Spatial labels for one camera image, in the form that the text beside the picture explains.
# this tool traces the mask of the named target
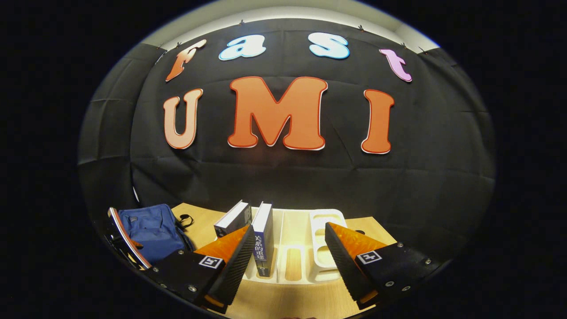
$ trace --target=black bracket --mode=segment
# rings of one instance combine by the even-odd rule
[[[357,300],[360,309],[408,295],[441,265],[402,242],[360,254],[355,262],[377,292],[368,300]]]
[[[162,288],[202,305],[207,304],[205,296],[225,265],[222,258],[179,249],[153,264],[144,274]]]

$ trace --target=blue backpack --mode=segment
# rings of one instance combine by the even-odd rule
[[[118,216],[128,236],[143,245],[138,251],[150,263],[164,259],[177,249],[194,250],[191,241],[183,233],[183,229],[192,222],[187,226],[181,226],[181,222],[175,218],[166,204],[123,209],[118,211]]]

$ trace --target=blue letter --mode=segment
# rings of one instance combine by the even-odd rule
[[[228,48],[224,49],[221,54],[218,55],[218,58],[226,61],[240,56],[255,57],[266,51],[266,48],[262,46],[263,43],[263,35],[247,35],[239,37],[238,39],[230,41],[227,44]]]
[[[342,36],[315,32],[307,38],[315,43],[309,46],[309,50],[318,57],[346,58],[350,54],[346,47],[349,43]]]

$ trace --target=letter s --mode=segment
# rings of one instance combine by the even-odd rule
[[[342,36],[315,32],[307,39],[314,43],[309,46],[309,50],[316,56],[341,59],[350,54],[346,47],[349,43]]]

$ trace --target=book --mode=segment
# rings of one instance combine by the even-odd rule
[[[270,277],[272,258],[274,254],[274,225],[271,204],[262,202],[252,221],[254,228],[254,260],[258,275]]]
[[[251,221],[251,207],[241,200],[214,224],[214,231],[217,237],[221,238],[250,224]]]

